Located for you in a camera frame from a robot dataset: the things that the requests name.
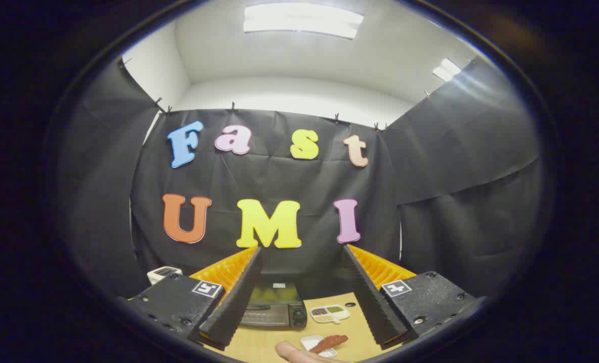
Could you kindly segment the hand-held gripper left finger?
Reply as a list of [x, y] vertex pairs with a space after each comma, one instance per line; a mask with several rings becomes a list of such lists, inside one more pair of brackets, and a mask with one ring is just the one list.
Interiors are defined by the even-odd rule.
[[261, 248], [248, 248], [192, 276], [177, 270], [166, 273], [127, 303], [170, 335], [224, 350], [241, 323], [261, 269]]

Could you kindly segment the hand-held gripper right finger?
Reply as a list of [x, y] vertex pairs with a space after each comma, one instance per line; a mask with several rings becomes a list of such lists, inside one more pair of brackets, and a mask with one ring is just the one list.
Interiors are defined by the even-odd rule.
[[343, 248], [342, 272], [381, 349], [441, 331], [483, 305], [440, 273], [415, 274], [352, 245]]

